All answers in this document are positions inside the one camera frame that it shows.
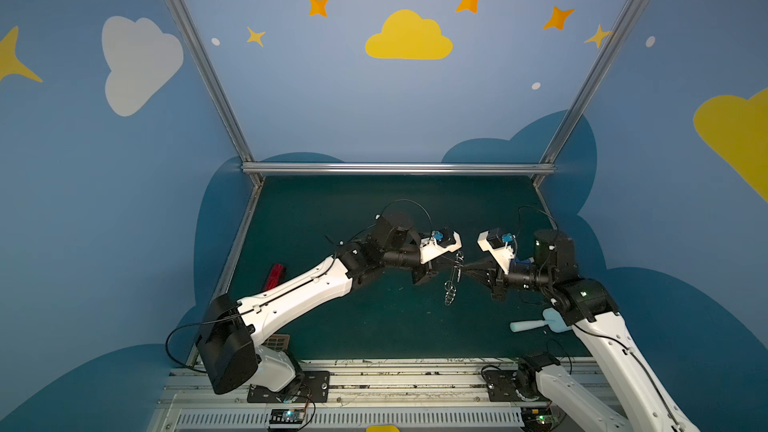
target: black mounting plate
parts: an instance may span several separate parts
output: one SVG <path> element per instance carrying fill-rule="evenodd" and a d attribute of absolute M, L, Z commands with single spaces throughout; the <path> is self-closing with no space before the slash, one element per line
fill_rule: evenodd
<path fill-rule="evenodd" d="M 328 370 L 304 370 L 304 381 L 302 382 L 301 395 L 306 395 L 309 389 L 309 396 L 315 404 L 321 404 L 328 401 L 328 380 L 331 372 Z M 251 386 L 248 389 L 248 398 L 250 404 L 282 404 L 280 399 L 283 395 L 275 394 L 266 387 Z"/>
<path fill-rule="evenodd" d="M 521 397 L 514 386 L 515 370 L 485 370 L 485 389 L 491 402 L 519 402 Z"/>

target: yellow object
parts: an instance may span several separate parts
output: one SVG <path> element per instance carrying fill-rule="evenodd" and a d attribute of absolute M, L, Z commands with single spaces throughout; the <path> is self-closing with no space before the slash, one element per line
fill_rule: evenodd
<path fill-rule="evenodd" d="M 749 100 L 718 96 L 694 115 L 694 127 L 768 201 L 768 89 Z"/>
<path fill-rule="evenodd" d="M 469 10 L 476 14 L 478 12 L 478 0 L 462 0 L 456 12 L 461 12 L 462 10 Z"/>
<path fill-rule="evenodd" d="M 319 14 L 328 17 L 326 14 L 326 4 L 328 4 L 328 0 L 310 0 L 310 4 L 312 4 L 310 15 Z"/>
<path fill-rule="evenodd" d="M 248 37 L 248 40 L 246 42 L 258 42 L 260 46 L 264 47 L 264 44 L 261 43 L 261 36 L 266 34 L 266 32 L 262 32 L 261 34 L 257 34 L 253 32 L 250 27 L 248 27 L 248 32 L 250 32 L 250 37 Z"/>
<path fill-rule="evenodd" d="M 598 24 L 598 32 L 594 34 L 589 39 L 586 39 L 584 43 L 594 42 L 597 44 L 598 48 L 600 48 L 601 45 L 603 45 L 603 39 L 610 34 L 610 30 L 603 32 L 603 28 Z"/>
<path fill-rule="evenodd" d="M 390 15 L 382 32 L 366 42 L 366 52 L 377 59 L 435 60 L 451 50 L 453 43 L 443 36 L 437 22 L 405 9 Z"/>
<path fill-rule="evenodd" d="M 552 8 L 552 18 L 544 24 L 543 29 L 548 29 L 549 27 L 557 27 L 558 29 L 562 30 L 563 25 L 565 25 L 565 19 L 568 18 L 569 15 L 573 13 L 575 9 L 570 10 L 560 10 L 557 7 Z"/>
<path fill-rule="evenodd" d="M 18 38 L 18 27 L 14 27 L 0 40 L 0 80 L 11 74 L 18 74 L 28 79 L 42 82 L 43 79 L 36 76 L 34 72 L 28 69 L 16 58 L 16 39 Z"/>

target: red object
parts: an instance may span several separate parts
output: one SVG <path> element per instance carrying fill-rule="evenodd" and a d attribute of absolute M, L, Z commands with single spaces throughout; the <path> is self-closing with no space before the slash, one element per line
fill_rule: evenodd
<path fill-rule="evenodd" d="M 266 292 L 271 288 L 275 288 L 283 281 L 283 277 L 286 275 L 286 266 L 283 264 L 274 264 L 270 274 L 266 276 L 266 282 L 264 282 L 264 288 L 262 292 Z"/>

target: yellow cloud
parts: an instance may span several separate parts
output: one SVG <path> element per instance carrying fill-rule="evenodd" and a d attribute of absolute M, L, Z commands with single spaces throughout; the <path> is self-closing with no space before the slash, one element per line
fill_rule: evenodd
<path fill-rule="evenodd" d="M 694 115 L 694 127 L 709 147 L 768 200 L 768 89 L 749 100 L 718 96 Z"/>
<path fill-rule="evenodd" d="M 377 59 L 436 60 L 451 50 L 453 42 L 441 34 L 440 25 L 412 10 L 398 10 L 390 15 L 382 32 L 366 42 L 366 52 Z"/>

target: robotic arm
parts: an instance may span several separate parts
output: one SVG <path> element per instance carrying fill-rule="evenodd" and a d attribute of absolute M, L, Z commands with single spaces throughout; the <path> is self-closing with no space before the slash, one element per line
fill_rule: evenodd
<path fill-rule="evenodd" d="M 629 423 L 574 381 L 550 354 L 528 355 L 521 361 L 514 376 L 521 398 L 552 400 L 586 432 L 698 432 L 648 365 L 605 287 L 579 276 L 573 240 L 551 229 L 537 231 L 534 238 L 532 261 L 520 262 L 511 234 L 500 229 L 483 232 L 478 244 L 493 259 L 465 264 L 462 272 L 489 287 L 497 300 L 504 299 L 507 288 L 548 298 L 600 365 Z"/>
<path fill-rule="evenodd" d="M 411 219 L 394 212 L 376 216 L 363 238 L 342 243 L 312 270 L 269 291 L 233 302 L 228 295 L 213 300 L 197 335 L 197 349 L 216 394 L 242 384 L 296 395 L 303 374 L 284 352 L 263 346 L 269 336 L 293 319 L 376 280 L 387 267 L 411 272 L 414 284 L 437 275 L 437 267 L 453 265 L 443 257 L 462 246 L 451 228 L 418 234 Z"/>

